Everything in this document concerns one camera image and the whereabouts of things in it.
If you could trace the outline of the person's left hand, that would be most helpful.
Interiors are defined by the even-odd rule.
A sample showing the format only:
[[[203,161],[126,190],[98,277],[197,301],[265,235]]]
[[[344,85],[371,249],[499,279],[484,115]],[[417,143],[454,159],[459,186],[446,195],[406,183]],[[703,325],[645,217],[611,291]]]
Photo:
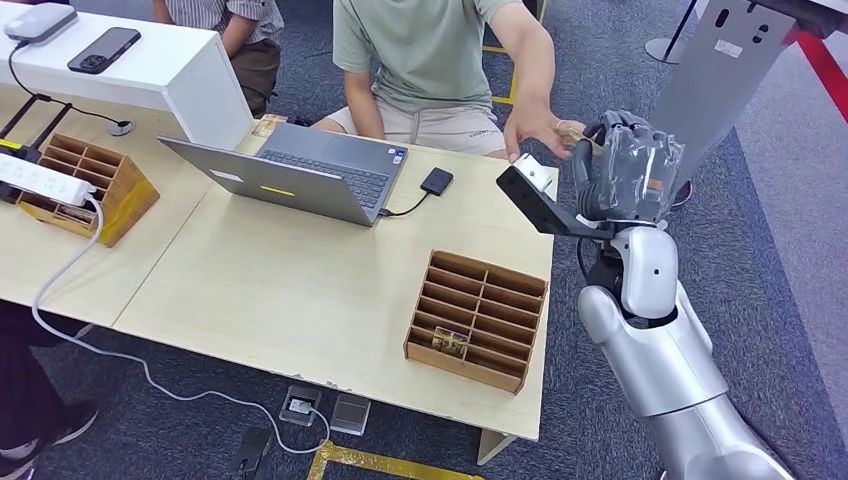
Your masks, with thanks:
[[[583,136],[585,128],[579,121],[557,118],[547,108],[514,105],[504,130],[507,159],[518,160],[520,144],[528,138],[540,141],[556,158],[569,159],[569,149]]]

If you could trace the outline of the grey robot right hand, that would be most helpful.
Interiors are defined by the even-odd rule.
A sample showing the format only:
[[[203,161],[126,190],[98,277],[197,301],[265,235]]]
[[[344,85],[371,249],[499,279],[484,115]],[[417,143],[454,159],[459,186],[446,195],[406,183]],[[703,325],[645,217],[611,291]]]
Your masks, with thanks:
[[[573,149],[578,213],[597,222],[660,222],[676,195],[684,149],[638,115],[605,111]]]

